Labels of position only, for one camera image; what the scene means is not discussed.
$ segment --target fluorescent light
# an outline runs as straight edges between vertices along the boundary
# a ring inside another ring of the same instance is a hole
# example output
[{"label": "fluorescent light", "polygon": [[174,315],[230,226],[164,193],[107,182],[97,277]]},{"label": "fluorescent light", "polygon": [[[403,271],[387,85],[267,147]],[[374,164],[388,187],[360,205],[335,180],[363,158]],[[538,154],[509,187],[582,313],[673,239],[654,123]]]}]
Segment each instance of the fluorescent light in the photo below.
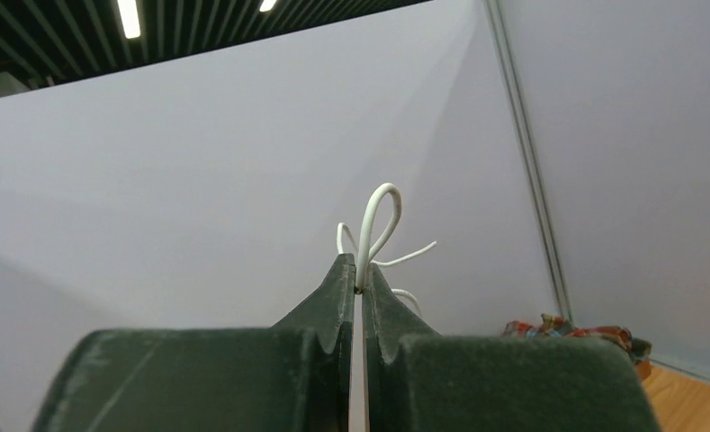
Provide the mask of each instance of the fluorescent light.
[{"label": "fluorescent light", "polygon": [[273,6],[275,6],[275,2],[276,2],[276,1],[277,1],[277,0],[265,0],[265,1],[262,2],[262,4],[259,6],[259,12],[269,12],[270,9],[272,9]]},{"label": "fluorescent light", "polygon": [[138,6],[135,0],[116,0],[119,4],[119,15],[121,15],[121,26],[124,27],[124,36],[127,39],[139,37]]}]

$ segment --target plaid cloth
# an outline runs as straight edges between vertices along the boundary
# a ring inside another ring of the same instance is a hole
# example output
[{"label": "plaid cloth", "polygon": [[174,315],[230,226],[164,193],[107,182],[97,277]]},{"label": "plaid cloth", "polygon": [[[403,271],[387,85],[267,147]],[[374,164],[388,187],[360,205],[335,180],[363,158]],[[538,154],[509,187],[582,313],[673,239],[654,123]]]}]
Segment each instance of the plaid cloth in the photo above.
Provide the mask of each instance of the plaid cloth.
[{"label": "plaid cloth", "polygon": [[646,340],[633,337],[630,330],[619,326],[596,328],[576,328],[568,319],[542,314],[543,324],[540,327],[521,321],[511,321],[503,330],[503,336],[519,338],[551,337],[551,338],[603,338],[622,348],[630,360],[638,365],[648,358],[652,344]]}]

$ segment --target white cord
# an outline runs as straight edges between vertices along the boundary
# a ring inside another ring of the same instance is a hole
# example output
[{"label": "white cord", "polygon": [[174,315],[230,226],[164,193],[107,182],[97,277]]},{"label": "white cord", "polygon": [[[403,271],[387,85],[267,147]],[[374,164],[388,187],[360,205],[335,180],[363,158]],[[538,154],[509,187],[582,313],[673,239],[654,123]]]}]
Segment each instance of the white cord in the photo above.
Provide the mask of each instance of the white cord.
[{"label": "white cord", "polygon": [[[391,201],[393,204],[393,211],[389,220],[389,224],[387,224],[386,229],[384,229],[381,236],[376,240],[375,244],[373,244],[371,247],[367,247],[368,245],[370,245],[371,242],[371,234],[373,233],[373,221],[375,220],[378,205],[386,194],[391,195]],[[400,190],[397,189],[397,186],[395,186],[394,184],[385,183],[379,186],[379,188],[376,189],[375,192],[373,192],[373,195],[371,195],[371,199],[368,200],[368,205],[365,207],[365,215],[363,216],[363,226],[360,229],[360,244],[364,245],[363,248],[358,249],[357,243],[355,242],[355,238],[352,236],[352,231],[349,230],[349,227],[347,227],[345,223],[341,222],[338,224],[336,229],[336,248],[339,254],[344,253],[344,245],[342,244],[342,238],[344,237],[343,235],[346,234],[346,236],[349,238],[349,241],[352,243],[352,247],[357,253],[355,288],[359,289],[360,291],[365,288],[365,282],[368,274],[368,265],[370,263],[373,262],[381,267],[395,266],[399,263],[404,263],[409,259],[424,254],[429,249],[436,246],[436,242],[434,241],[426,247],[417,250],[416,252],[407,254],[406,256],[397,258],[395,260],[386,263],[375,261],[373,258],[376,256],[376,254],[378,254],[381,248],[383,248],[383,245],[386,244],[386,241],[389,240],[389,237],[391,237],[391,234],[394,232],[394,229],[397,228],[397,223],[400,221],[401,215],[402,197],[400,195]],[[418,312],[418,316],[422,317],[421,308],[418,305],[418,299],[416,299],[413,294],[405,290],[391,291],[394,293],[394,295],[404,297],[408,299],[411,303],[413,303],[413,306],[415,306],[416,311]]]}]

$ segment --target wooden surface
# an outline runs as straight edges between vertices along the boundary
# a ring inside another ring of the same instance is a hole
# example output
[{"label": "wooden surface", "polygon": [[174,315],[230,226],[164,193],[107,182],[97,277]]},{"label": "wooden surface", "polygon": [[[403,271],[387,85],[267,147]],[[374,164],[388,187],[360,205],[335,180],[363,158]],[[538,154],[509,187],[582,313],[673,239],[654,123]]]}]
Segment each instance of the wooden surface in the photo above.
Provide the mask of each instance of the wooden surface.
[{"label": "wooden surface", "polygon": [[652,366],[643,380],[665,432],[710,432],[710,385]]}]

